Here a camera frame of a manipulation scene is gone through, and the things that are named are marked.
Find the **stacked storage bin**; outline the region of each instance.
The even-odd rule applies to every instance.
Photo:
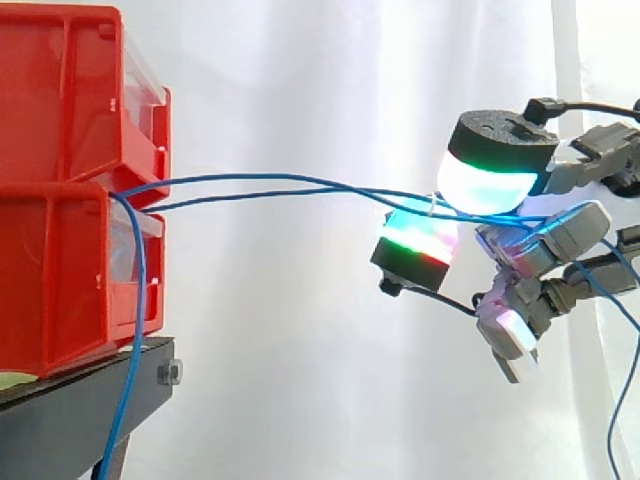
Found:
[[[0,3],[0,372],[47,377],[131,342],[135,244],[109,192],[169,178],[169,126],[169,91],[118,10]],[[138,219],[151,333],[163,324],[165,226]]]

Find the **green light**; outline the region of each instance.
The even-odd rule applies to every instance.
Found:
[[[520,205],[537,178],[536,173],[481,170],[447,152],[438,172],[438,188],[456,210],[472,215],[496,215]]]
[[[404,206],[427,212],[432,207],[431,202],[417,199],[408,200]],[[456,214],[440,205],[434,206],[433,213]],[[394,210],[382,230],[382,236],[448,265],[458,243],[458,225],[455,220],[440,220]]]

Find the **blue ethernet cable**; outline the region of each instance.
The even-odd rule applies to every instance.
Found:
[[[606,239],[603,239],[600,243],[605,245],[611,252],[618,258],[620,263],[622,263],[627,269],[631,272],[636,282],[640,286],[640,275],[633,268],[631,262],[616,248],[611,242]],[[607,456],[609,457],[609,464],[611,465],[611,470],[616,477],[616,479],[620,478],[620,472],[618,471],[618,465],[616,464],[615,457],[613,455],[613,429],[618,421],[618,416],[620,415],[620,411],[622,410],[622,405],[624,404],[625,398],[627,397],[627,393],[629,392],[629,388],[631,387],[631,382],[633,381],[636,373],[636,369],[638,368],[638,361],[640,360],[640,334],[638,335],[638,341],[636,342],[636,348],[633,352],[633,357],[631,361],[631,367],[629,368],[629,373],[627,374],[627,378],[624,381],[622,386],[622,390],[620,391],[620,395],[618,396],[618,400],[613,409],[613,414],[611,415],[611,420],[609,421],[609,428],[607,430]]]
[[[424,212],[421,210],[415,210],[413,208],[408,208],[408,207],[405,207],[404,205],[387,200],[386,198],[376,195],[375,193],[371,193],[367,190],[353,187],[351,185],[335,182],[332,180],[325,180],[322,178],[310,177],[307,175],[296,175],[296,174],[290,174],[290,173],[229,173],[229,174],[199,175],[195,177],[173,178],[173,179],[149,183],[136,188],[132,188],[130,190],[123,192],[122,196],[130,197],[150,189],[169,186],[169,185],[183,185],[183,184],[189,184],[189,183],[210,182],[210,181],[217,181],[217,180],[292,180],[292,181],[299,181],[299,182],[315,183],[318,185],[333,187],[341,191],[356,193],[363,197],[374,200],[378,203],[382,203],[389,207],[403,210],[405,212],[412,213],[418,216],[423,216],[423,217],[429,216],[429,217],[437,218],[441,220],[456,220],[456,221],[469,222],[469,223],[511,226],[516,228],[522,228],[524,230],[530,230],[530,227],[525,225],[524,223],[513,222],[513,221],[503,221],[503,220],[492,218],[492,217],[454,216],[454,215],[443,215],[443,214],[436,214],[436,213],[432,214],[432,213]],[[520,217],[520,218],[522,222],[531,221],[529,217]]]
[[[111,431],[109,432],[109,438],[104,449],[104,455],[100,462],[100,471],[98,473],[98,480],[106,480],[109,474],[109,467],[113,460],[113,453],[118,444],[120,429],[124,420],[124,415],[129,405],[131,398],[131,392],[136,380],[136,374],[138,373],[138,367],[140,365],[140,357],[142,355],[142,340],[144,336],[144,314],[147,309],[147,258],[144,249],[144,239],[142,238],[142,231],[140,224],[136,218],[136,212],[131,204],[122,196],[111,193],[109,194],[116,202],[118,202],[127,212],[129,219],[131,220],[131,228],[133,230],[133,237],[136,244],[136,260],[138,262],[138,294],[137,294],[137,307],[136,307],[136,324],[133,337],[133,347],[131,350],[131,360],[129,363],[129,372],[125,380],[124,388],[122,389],[122,395],[116,412],[113,417],[113,423],[111,424]]]

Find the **white backdrop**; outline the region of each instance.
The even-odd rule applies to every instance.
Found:
[[[461,111],[584,93],[573,1],[116,3],[173,90],[175,176],[286,171],[429,192]],[[168,215],[163,334],[184,383],[133,435],[125,479],[608,478],[595,310],[557,320],[537,377],[508,385],[473,321],[379,293],[368,259],[384,213],[334,195]],[[463,231],[443,293],[468,302],[493,267]]]

